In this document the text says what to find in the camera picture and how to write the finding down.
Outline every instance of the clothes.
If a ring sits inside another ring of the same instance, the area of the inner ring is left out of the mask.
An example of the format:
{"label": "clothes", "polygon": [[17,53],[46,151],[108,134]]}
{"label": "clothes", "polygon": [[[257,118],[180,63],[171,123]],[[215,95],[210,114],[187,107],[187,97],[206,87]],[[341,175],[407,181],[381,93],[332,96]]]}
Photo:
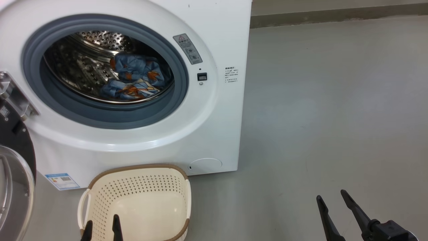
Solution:
{"label": "clothes", "polygon": [[116,79],[109,79],[107,84],[101,88],[102,97],[113,97],[115,99],[145,99],[158,92],[159,89],[142,79],[129,83]]}
{"label": "clothes", "polygon": [[117,54],[110,65],[119,74],[119,80],[111,78],[101,88],[100,96],[104,98],[145,99],[171,81],[169,66],[160,65],[154,57]]}

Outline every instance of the white washing machine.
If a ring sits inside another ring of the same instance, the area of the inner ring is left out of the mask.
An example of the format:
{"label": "white washing machine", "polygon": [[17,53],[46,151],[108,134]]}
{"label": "white washing machine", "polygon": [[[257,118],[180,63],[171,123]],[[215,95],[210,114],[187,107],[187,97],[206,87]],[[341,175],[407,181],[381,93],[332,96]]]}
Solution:
{"label": "white washing machine", "polygon": [[25,120],[37,170],[60,190],[120,166],[237,170],[250,9],[2,0],[0,93]]}

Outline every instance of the gray rubber gasket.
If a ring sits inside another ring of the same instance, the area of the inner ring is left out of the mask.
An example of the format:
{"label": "gray rubber gasket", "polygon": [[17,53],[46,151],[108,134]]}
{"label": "gray rubber gasket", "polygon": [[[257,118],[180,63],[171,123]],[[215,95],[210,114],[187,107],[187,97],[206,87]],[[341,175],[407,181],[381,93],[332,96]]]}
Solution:
{"label": "gray rubber gasket", "polygon": [[[75,32],[93,29],[119,32],[156,50],[174,74],[173,86],[158,98],[133,105],[96,102],[66,88],[48,70],[43,54],[55,41]],[[164,119],[181,104],[189,82],[183,59],[165,38],[144,25],[110,15],[73,15],[46,24],[28,39],[22,63],[30,87],[47,106],[73,121],[104,129],[131,129]]]}

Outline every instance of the beige plastic basket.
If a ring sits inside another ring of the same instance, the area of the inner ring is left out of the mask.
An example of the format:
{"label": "beige plastic basket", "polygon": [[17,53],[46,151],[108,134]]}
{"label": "beige plastic basket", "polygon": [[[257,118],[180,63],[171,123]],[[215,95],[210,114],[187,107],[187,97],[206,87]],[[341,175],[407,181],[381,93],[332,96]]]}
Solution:
{"label": "beige plastic basket", "polygon": [[[83,206],[86,198],[84,220]],[[77,221],[83,233],[92,220],[92,240],[111,241],[119,215],[124,241],[183,241],[190,221],[191,190],[174,165],[140,165],[101,173],[80,198]]]}

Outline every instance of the gray floor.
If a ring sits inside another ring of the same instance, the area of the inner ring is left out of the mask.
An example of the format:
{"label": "gray floor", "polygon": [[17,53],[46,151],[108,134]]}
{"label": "gray floor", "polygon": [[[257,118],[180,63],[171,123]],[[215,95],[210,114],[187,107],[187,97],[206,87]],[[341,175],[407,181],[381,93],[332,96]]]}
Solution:
{"label": "gray floor", "polygon": [[[427,240],[428,17],[250,33],[240,165],[193,176],[187,241],[325,240],[321,194],[361,240],[339,191]],[[25,241],[77,241],[78,199],[42,176]]]}

